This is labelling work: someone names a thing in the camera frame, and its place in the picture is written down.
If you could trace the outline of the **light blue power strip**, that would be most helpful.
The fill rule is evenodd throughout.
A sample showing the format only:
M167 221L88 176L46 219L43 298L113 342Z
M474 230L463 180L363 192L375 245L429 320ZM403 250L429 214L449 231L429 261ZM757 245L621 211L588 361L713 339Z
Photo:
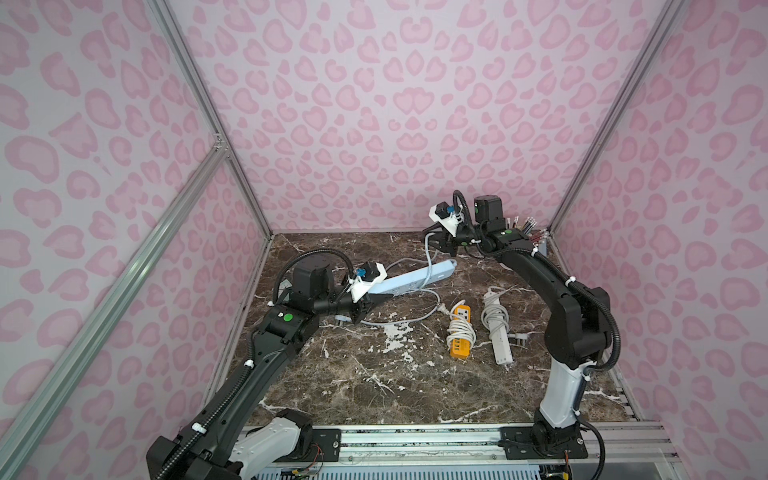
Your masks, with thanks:
M431 266L387 278L372 286L368 293L372 295L405 295L449 278L454 273L456 266L455 260L433 263Z

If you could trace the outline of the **orange power strip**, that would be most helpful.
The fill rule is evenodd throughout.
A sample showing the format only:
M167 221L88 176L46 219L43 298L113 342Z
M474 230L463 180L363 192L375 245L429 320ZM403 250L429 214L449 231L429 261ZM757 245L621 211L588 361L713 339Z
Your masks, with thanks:
M471 322L471 308L464 301L453 306L447 332L449 355L458 360L468 359L476 342L476 332Z

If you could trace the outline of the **white power strip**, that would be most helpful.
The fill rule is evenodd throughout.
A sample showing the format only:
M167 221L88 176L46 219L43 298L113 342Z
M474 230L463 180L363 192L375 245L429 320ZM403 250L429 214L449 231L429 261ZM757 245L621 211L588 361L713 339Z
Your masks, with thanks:
M489 287L483 295L481 322L488 330L494 358L497 365L508 366L514 363L509 343L509 312L501 303L505 293L500 287Z

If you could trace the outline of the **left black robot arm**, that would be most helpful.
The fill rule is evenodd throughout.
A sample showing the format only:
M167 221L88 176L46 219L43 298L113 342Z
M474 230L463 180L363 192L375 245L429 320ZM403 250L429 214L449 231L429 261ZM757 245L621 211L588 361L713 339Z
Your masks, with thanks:
M292 276L288 286L279 282ZM249 334L246 359L173 439L159 437L146 454L153 479L250 479L281 458L310 448L312 426L284 409L250 435L242 430L269 388L317 332L322 317L363 320L387 294L371 288L387 277L377 262L360 266L343 252L319 248L287 262L273 285L272 306Z

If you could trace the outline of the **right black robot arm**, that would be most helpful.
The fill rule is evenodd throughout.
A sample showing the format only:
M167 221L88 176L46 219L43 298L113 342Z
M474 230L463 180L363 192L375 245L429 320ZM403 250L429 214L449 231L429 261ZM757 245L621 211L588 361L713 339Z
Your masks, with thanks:
M622 340L608 293L587 287L549 260L532 239L535 220L509 222L496 195L468 203L456 190L451 201L430 208L429 219L433 225L424 233L437 241L438 250L454 256L461 247L473 247L482 258L514 271L543 299L550 311L544 344L552 366L533 431L543 439L580 432L586 426L580 415L586 383L620 358Z

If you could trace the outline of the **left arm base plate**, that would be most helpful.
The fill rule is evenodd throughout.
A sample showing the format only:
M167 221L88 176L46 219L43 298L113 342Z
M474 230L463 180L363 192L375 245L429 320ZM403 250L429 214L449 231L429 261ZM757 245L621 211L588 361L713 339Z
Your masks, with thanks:
M302 432L295 449L277 460L277 463L323 461L338 462L342 431L336 428L313 428Z

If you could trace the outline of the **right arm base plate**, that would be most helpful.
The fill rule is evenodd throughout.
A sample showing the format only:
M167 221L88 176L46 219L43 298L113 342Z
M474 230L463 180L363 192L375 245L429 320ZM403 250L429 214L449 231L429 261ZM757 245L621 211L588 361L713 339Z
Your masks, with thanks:
M507 460L586 459L588 451L577 424L551 428L546 422L500 429L498 445Z

